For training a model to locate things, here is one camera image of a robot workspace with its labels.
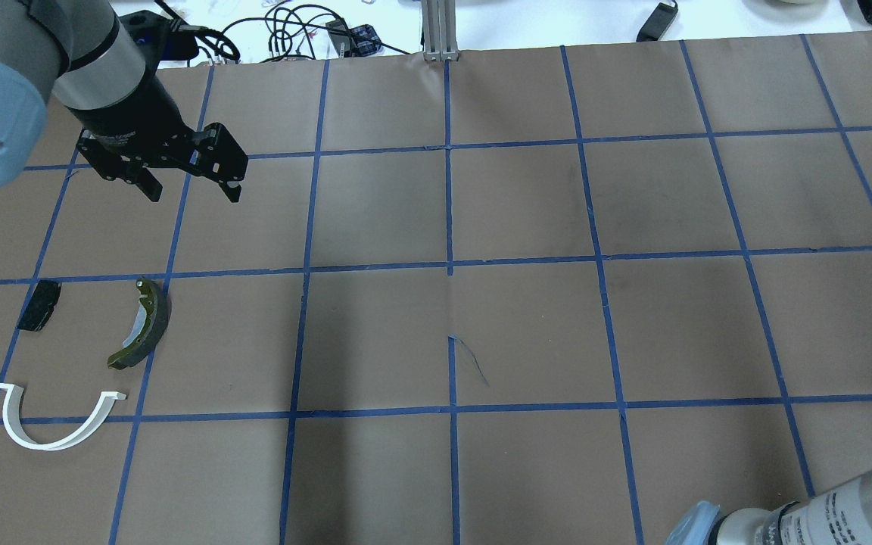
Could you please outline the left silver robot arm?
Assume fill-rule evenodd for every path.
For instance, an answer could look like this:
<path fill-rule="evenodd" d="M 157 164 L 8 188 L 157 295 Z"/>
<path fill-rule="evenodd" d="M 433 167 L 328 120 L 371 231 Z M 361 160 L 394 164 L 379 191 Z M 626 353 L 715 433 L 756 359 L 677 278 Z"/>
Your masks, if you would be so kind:
<path fill-rule="evenodd" d="M 189 60 L 219 31 L 151 11 L 118 15 L 107 1 L 0 1 L 0 187 L 13 182 L 58 100 L 83 125 L 77 151 L 98 176 L 158 201 L 155 169 L 184 170 L 239 201 L 248 158 L 224 124 L 191 128 L 156 75 L 163 60 Z"/>

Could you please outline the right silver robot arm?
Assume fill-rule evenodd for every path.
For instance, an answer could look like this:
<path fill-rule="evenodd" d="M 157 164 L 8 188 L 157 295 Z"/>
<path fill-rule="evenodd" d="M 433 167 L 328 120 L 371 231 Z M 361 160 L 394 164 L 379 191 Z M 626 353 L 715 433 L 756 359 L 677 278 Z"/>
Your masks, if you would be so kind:
<path fill-rule="evenodd" d="M 699 501 L 668 544 L 872 544 L 872 470 L 802 503 L 723 512 Z"/>

